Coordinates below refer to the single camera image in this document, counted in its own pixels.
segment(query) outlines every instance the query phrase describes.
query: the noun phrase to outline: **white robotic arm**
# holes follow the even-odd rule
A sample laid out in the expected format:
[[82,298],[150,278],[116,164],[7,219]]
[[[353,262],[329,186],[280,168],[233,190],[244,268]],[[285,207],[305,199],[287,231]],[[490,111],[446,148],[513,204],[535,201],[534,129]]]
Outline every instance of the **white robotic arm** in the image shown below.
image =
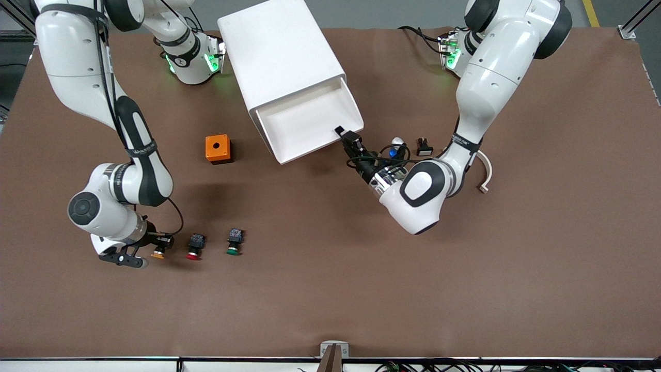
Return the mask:
[[406,172],[401,159],[374,160],[374,154],[360,150],[359,136],[338,131],[358,173],[411,234],[439,221],[443,201],[461,190],[486,130],[532,60],[550,56],[571,28],[571,15],[558,0],[470,0],[465,20],[470,30],[442,40],[449,46],[444,63],[461,80],[457,127],[441,155]]
[[[117,131],[130,163],[106,163],[92,173],[84,190],[69,202],[69,219],[91,234],[97,254],[104,261],[145,267],[136,257],[139,247],[171,246],[172,234],[156,231],[128,205],[159,206],[173,190],[170,173],[138,105],[114,79],[108,46],[108,18],[120,30],[132,30],[143,21],[162,40],[166,53],[181,60],[175,73],[185,83],[203,83],[219,69],[210,63],[222,58],[218,41],[192,32],[174,10],[160,8],[152,0],[37,0],[37,39],[51,86],[71,110]],[[189,6],[189,2],[176,1]],[[205,56],[204,48],[211,53]],[[128,247],[134,247],[129,254]]]

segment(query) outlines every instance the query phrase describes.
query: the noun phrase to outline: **white container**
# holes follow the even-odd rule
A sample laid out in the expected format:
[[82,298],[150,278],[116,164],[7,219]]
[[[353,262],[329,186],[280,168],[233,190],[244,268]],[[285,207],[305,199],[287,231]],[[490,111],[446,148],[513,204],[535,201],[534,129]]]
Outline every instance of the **white container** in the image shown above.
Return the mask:
[[284,164],[363,129],[346,76],[304,0],[269,0],[218,19],[241,94]]

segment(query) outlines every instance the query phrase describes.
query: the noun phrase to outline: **table surface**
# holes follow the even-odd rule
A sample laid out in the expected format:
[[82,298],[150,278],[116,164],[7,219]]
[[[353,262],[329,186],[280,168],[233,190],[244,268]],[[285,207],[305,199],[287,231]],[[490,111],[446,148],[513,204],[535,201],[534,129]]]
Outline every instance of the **table surface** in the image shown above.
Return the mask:
[[[401,30],[324,33],[366,146],[445,146],[457,80],[438,55]],[[57,100],[36,52],[0,137],[0,356],[301,356],[328,339],[354,356],[659,354],[661,110],[614,28],[574,29],[534,61],[486,134],[489,193],[476,165],[420,236],[340,144],[278,165],[232,75],[186,86],[150,35],[113,35],[112,51],[186,226],[145,270],[99,261],[67,203],[96,165],[127,157]],[[221,133],[237,161],[210,165],[204,138]],[[168,204],[138,211],[178,226]],[[225,254],[230,228],[247,231],[241,257]],[[199,262],[185,258],[193,233],[208,237]]]

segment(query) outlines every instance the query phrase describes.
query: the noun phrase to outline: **green light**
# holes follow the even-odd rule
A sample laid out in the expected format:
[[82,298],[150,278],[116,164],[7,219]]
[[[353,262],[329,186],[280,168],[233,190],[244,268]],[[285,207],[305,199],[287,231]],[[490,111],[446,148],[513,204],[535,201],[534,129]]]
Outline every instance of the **green light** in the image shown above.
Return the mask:
[[204,58],[206,59],[207,65],[209,65],[209,70],[211,70],[211,72],[218,71],[218,63],[214,62],[216,58],[213,55],[209,56],[207,54],[204,54]]
[[447,58],[447,68],[454,68],[460,55],[461,50],[459,48],[455,49],[455,52]]
[[170,65],[170,71],[175,73],[175,68],[172,67],[172,62],[170,62],[170,58],[167,56],[167,54],[165,55],[165,60],[167,61],[167,64]]

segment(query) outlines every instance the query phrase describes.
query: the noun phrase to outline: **brown table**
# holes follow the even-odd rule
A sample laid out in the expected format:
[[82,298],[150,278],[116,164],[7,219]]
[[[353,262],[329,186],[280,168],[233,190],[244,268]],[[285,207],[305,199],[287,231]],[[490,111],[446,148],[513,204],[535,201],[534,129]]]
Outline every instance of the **brown table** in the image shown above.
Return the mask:
[[[325,30],[365,119],[446,145],[457,80],[400,30]],[[574,29],[535,61],[487,132],[481,165],[410,236],[345,167],[340,144],[278,165],[232,75],[186,86],[150,35],[114,35],[115,70],[175,179],[186,227],[145,270],[101,262],[66,217],[92,169],[127,157],[115,133],[66,109],[38,53],[0,138],[0,356],[316,354],[654,357],[661,349],[661,110],[639,47]],[[235,163],[210,165],[227,133]],[[161,230],[169,205],[139,207]],[[245,254],[225,254],[230,228]],[[200,262],[185,259],[194,232]],[[149,249],[143,248],[143,256]]]

